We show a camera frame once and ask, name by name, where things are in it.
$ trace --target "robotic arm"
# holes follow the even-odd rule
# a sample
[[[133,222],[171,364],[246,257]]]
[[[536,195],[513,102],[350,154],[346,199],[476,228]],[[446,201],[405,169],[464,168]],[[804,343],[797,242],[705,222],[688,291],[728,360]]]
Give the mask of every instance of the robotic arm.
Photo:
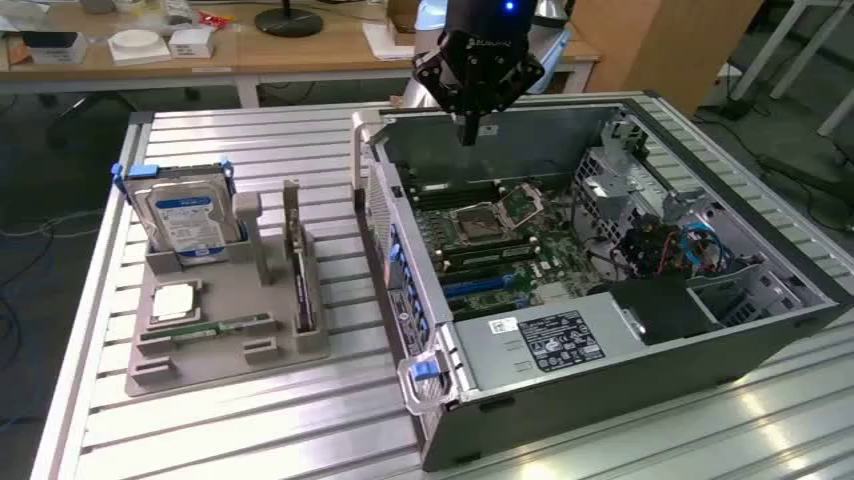
[[[458,141],[473,145],[480,117],[502,111],[545,69],[529,52],[530,25],[562,31],[573,0],[449,0],[436,48],[416,54],[413,78],[456,116]]]

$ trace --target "hard drive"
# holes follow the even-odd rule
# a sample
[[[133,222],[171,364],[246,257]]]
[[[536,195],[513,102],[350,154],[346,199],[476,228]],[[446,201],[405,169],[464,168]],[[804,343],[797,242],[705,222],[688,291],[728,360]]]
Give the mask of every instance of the hard drive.
[[[188,167],[134,165],[113,182],[126,195],[154,252],[174,251],[181,265],[224,260],[225,244],[244,233],[232,212],[228,162]]]

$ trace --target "black lamp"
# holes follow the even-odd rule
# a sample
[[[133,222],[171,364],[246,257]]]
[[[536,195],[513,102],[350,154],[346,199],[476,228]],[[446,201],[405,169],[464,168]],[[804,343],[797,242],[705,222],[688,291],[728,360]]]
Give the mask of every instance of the black lamp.
[[[277,37],[306,37],[322,30],[322,18],[316,13],[290,8],[290,0],[281,0],[281,8],[264,10],[254,16],[254,27]]]

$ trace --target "gray carpet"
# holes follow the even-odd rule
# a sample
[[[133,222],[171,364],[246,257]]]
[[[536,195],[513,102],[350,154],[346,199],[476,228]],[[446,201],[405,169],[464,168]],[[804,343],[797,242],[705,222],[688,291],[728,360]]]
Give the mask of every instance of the gray carpet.
[[[744,38],[733,54],[736,63],[748,64],[765,38],[765,34]],[[780,49],[781,57],[775,61],[791,48],[793,45]],[[388,95],[400,94],[402,85],[401,80],[328,82],[314,85],[310,91],[308,84],[278,86],[266,89],[264,105],[384,100]],[[752,113],[739,122],[724,123],[756,153],[775,156],[833,179],[843,168],[839,155],[829,141],[815,135],[813,130],[851,87],[854,74],[815,58],[783,100],[771,102],[764,89],[759,89],[759,109],[764,107],[769,111],[768,117]],[[201,88],[200,92],[201,99],[196,102],[184,98],[180,89],[129,92],[127,97],[139,109],[150,111],[238,106],[230,88]],[[110,103],[98,105],[85,114],[85,121],[66,125],[66,148],[50,150],[41,132],[50,118],[75,98],[75,95],[59,95],[58,106],[47,109],[34,96],[19,96],[13,107],[3,111],[2,105],[11,98],[0,97],[0,112],[3,112],[0,113],[0,226],[5,229],[31,228],[38,219],[102,206],[109,189],[109,165],[121,146],[126,112]],[[700,115],[719,120],[711,112],[700,112]],[[739,161],[756,169],[755,160],[729,133],[715,125],[703,128]],[[852,133],[854,119],[848,118],[836,138],[840,142],[854,139]],[[797,208],[804,209],[804,194],[795,184],[777,176],[768,178],[768,184]],[[41,197],[37,202],[31,201],[35,194]],[[816,194],[815,203],[813,213],[823,221],[843,222],[845,211],[837,202]],[[62,231],[90,228],[95,222],[97,217],[79,219],[63,225]],[[829,234],[848,251],[854,251],[849,235]],[[43,242],[39,235],[15,240],[0,238],[0,279],[26,264]],[[93,236],[57,239],[35,267],[6,287],[6,297],[23,324],[25,337],[18,361],[11,369],[0,373],[0,417],[25,414],[35,418],[0,433],[2,479],[26,478],[29,473],[41,432],[38,417],[46,414],[91,245]],[[0,346],[0,362],[6,350],[5,345]]]

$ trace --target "metal slotted table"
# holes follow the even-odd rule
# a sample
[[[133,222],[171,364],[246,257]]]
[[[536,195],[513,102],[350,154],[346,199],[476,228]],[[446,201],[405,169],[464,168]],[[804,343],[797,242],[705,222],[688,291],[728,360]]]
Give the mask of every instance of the metal slotted table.
[[[854,290],[851,257],[660,100],[643,108],[828,274]],[[553,101],[572,96],[545,96]],[[616,98],[611,95],[586,98]],[[109,195],[31,478],[779,478],[854,471],[854,317],[799,341],[737,382],[433,474],[418,468],[350,204],[350,114],[382,103],[137,115],[121,162],[234,164],[261,192],[298,179],[317,237],[332,356],[237,382],[141,398],[123,394],[145,234]],[[668,153],[649,162],[692,186]]]

